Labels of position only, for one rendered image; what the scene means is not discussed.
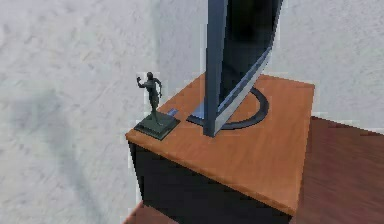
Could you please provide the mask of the dark figure statue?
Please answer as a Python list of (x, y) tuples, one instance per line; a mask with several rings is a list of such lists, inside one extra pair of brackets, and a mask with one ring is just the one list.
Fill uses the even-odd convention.
[(137, 85), (147, 90), (151, 112), (134, 129), (155, 139), (163, 140), (180, 121), (172, 115), (157, 111), (162, 97), (162, 83), (154, 77), (152, 72), (147, 73), (147, 80), (144, 83), (141, 83), (141, 78), (138, 77)]

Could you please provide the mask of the black flat television set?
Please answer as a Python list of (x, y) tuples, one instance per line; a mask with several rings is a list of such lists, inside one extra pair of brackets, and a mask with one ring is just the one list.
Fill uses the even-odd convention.
[[(204, 101), (187, 118), (215, 136), (261, 122), (269, 102), (254, 84), (271, 56), (283, 0), (208, 0)], [(230, 117), (248, 94), (259, 102), (251, 117)]]

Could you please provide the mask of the wooden top black cabinet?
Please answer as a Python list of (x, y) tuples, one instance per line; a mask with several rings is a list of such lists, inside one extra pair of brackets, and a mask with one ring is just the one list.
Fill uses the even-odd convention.
[(163, 140), (126, 138), (142, 200), (178, 224), (288, 224), (296, 213), (314, 87), (262, 75), (269, 111), (258, 124), (213, 138), (187, 118), (204, 96), (195, 79), (161, 106), (179, 124)]

